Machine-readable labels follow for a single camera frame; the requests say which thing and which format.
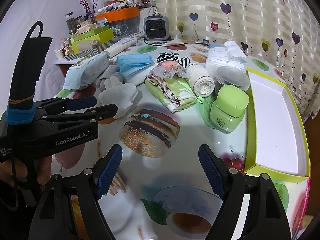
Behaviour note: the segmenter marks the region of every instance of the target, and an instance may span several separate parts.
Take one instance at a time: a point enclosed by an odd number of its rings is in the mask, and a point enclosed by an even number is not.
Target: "heart pattern curtain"
[[[156,0],[173,38],[222,44],[278,69],[303,117],[320,108],[320,26],[304,0]]]

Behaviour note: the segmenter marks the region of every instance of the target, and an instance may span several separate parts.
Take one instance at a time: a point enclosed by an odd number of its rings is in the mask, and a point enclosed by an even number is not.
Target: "human hand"
[[[37,173],[37,181],[40,185],[45,185],[51,175],[51,162],[52,156],[41,159],[40,168]],[[25,178],[28,174],[27,167],[17,158],[14,158],[14,164],[16,169],[17,178]],[[0,163],[0,180],[8,183],[13,187],[12,166],[11,160],[7,160],[4,163]]]

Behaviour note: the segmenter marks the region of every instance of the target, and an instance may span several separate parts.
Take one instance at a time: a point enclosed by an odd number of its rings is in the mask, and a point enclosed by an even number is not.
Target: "blue gripper pad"
[[[70,111],[76,111],[84,108],[94,107],[97,104],[95,97],[85,97],[72,99],[67,103],[67,108]]]
[[[226,192],[223,187],[223,178],[203,145],[199,147],[198,157],[213,192],[224,199]]]
[[[95,181],[95,184],[98,186],[96,191],[98,199],[101,199],[103,195],[108,193],[112,180],[122,160],[122,148],[120,145],[114,145],[111,150],[113,150],[113,152],[108,152],[105,157],[107,158],[108,155],[111,154],[108,163],[102,170],[97,181]]]

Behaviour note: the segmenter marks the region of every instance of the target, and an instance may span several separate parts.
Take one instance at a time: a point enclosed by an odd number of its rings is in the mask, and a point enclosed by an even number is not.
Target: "green plastic bottle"
[[[245,92],[235,86],[224,85],[212,104],[210,123],[223,133],[231,133],[242,121],[248,103],[249,97]]]

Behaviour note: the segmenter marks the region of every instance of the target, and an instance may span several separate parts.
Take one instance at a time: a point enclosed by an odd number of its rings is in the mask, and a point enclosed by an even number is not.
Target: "wet wipes package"
[[[106,53],[82,58],[69,68],[63,89],[81,90],[90,86],[108,67],[109,58]]]

